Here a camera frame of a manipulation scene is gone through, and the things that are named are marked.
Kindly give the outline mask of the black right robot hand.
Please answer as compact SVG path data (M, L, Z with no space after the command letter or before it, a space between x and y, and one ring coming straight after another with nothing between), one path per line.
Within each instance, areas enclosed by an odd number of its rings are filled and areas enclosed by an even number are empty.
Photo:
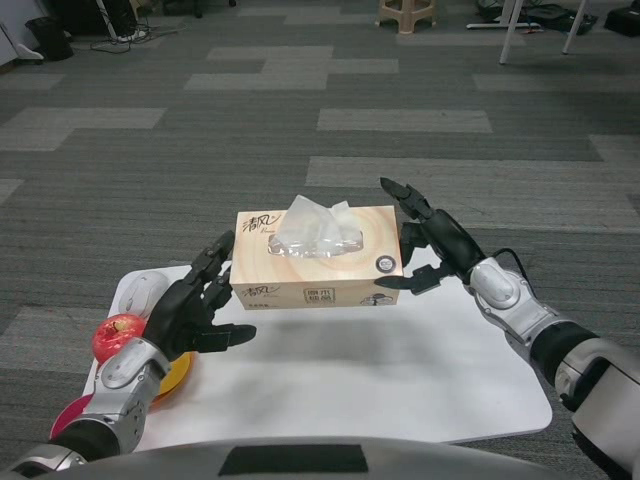
M467 284L471 269L486 259L469 233L443 209L434 209L411 185L401 185L386 177L380 179L382 189L398 201L401 210L411 218L402 224L399 237L403 266L407 266L417 248L431 247L440 265L422 266L410 277L386 275L374 281L380 287L408 290L420 295L440 285L442 279L458 277Z

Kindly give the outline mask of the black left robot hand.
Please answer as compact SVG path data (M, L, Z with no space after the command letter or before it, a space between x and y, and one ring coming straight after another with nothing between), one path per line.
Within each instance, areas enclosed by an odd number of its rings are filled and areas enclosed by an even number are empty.
M187 275L174 282L153 308L143 338L154 344L168 360L187 352L223 352L253 340L253 325L215 325L217 310L232 297L230 271L223 268L235 242L229 230L205 247Z

